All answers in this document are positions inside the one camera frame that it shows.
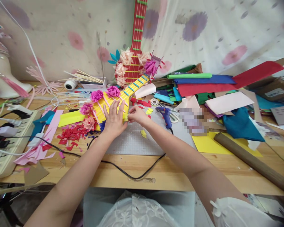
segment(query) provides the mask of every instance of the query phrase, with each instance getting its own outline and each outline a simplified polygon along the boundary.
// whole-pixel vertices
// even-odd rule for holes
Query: yellow guitar
[[[116,97],[116,98],[109,98],[106,92],[103,92],[103,98],[101,98],[98,102],[95,102],[93,105],[93,114],[98,122],[96,130],[100,131],[99,123],[102,123],[103,121],[106,120],[104,111],[103,111],[103,108],[104,108],[103,106],[106,105],[106,110],[109,113],[109,107],[115,99],[116,100],[120,99],[121,101],[125,100],[125,106],[123,110],[123,119],[127,120],[128,109],[129,109],[129,97],[133,95],[140,87],[142,87],[148,81],[149,81],[149,76],[142,75],[135,82],[131,83],[127,88],[123,89],[120,92],[119,97]]]

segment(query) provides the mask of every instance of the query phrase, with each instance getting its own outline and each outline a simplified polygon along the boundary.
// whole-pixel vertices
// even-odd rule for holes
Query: hot glue gun
[[[162,114],[165,120],[165,123],[166,123],[166,128],[167,129],[171,128],[171,121],[169,117],[169,115],[171,114],[171,109],[160,106],[160,107],[156,107],[156,110]]]

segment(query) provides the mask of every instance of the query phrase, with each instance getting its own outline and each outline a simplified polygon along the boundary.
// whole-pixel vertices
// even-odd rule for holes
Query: guitar neck
[[[131,51],[136,56],[141,53],[141,41],[144,28],[144,19],[146,14],[147,0],[136,0],[135,13],[133,19],[133,38]]]
[[[137,79],[135,82],[133,82],[127,88],[125,88],[123,91],[121,91],[121,95],[125,94],[128,97],[130,97],[148,81],[149,81],[149,76],[142,75],[139,79]]]

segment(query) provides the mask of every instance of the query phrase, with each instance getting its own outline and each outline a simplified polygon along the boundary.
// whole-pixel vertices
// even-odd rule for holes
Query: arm
[[[224,174],[202,154],[157,125],[147,117],[142,109],[134,106],[130,110],[128,118],[131,120],[130,122],[136,121],[141,124],[168,157],[182,169],[213,222],[211,200],[216,202],[218,198],[233,197],[248,202]]]
[[[74,212],[89,187],[95,172],[112,141],[120,135],[126,124],[122,124],[124,102],[114,101],[110,107],[110,115],[104,106],[106,117],[105,129],[84,155],[61,178],[45,197],[25,226],[69,226]]]

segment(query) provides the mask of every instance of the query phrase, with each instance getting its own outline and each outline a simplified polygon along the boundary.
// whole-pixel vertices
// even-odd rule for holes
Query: hand
[[[106,123],[103,130],[103,134],[115,139],[119,136],[127,127],[127,122],[125,124],[123,121],[123,109],[125,102],[123,101],[119,107],[119,112],[117,113],[117,107],[120,103],[120,100],[114,100],[110,106],[109,114],[107,113],[106,106],[103,106],[104,114],[106,117]]]
[[[130,109],[128,120],[130,120],[130,123],[137,122],[142,127],[144,127],[147,123],[151,122],[152,120],[146,115],[146,113],[139,108],[138,106],[133,106],[133,108]]]

